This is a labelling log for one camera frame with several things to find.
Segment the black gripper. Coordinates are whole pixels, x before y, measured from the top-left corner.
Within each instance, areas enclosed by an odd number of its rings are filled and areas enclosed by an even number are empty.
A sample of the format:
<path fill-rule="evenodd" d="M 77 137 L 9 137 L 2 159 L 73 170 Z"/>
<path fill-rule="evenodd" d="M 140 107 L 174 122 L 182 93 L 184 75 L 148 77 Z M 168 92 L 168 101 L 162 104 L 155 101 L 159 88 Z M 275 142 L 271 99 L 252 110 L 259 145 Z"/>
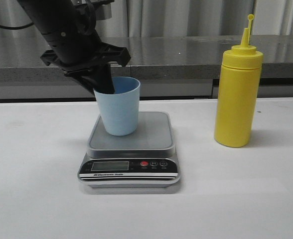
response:
<path fill-rule="evenodd" d="M 71 78 L 91 95 L 94 90 L 103 94 L 115 92 L 110 63 L 125 67 L 131 56 L 125 47 L 118 47 L 101 41 L 94 33 L 85 36 L 79 33 L 67 34 L 56 32 L 42 34 L 50 49 L 41 55 L 46 66 L 51 64 L 64 71 L 64 76 Z M 87 78 L 74 72 L 94 69 L 94 84 Z"/>

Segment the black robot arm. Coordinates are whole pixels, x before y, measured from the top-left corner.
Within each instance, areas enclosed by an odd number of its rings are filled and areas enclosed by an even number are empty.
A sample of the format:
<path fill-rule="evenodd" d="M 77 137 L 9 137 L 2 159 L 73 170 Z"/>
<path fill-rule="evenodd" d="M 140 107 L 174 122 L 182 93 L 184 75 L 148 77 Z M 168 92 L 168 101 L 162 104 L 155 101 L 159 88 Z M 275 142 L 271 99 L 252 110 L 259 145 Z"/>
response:
<path fill-rule="evenodd" d="M 19 4 L 50 46 L 41 55 L 45 65 L 59 67 L 90 93 L 113 94 L 111 64 L 125 67 L 131 56 L 125 47 L 104 43 L 96 22 L 111 17 L 111 1 L 20 0 Z"/>

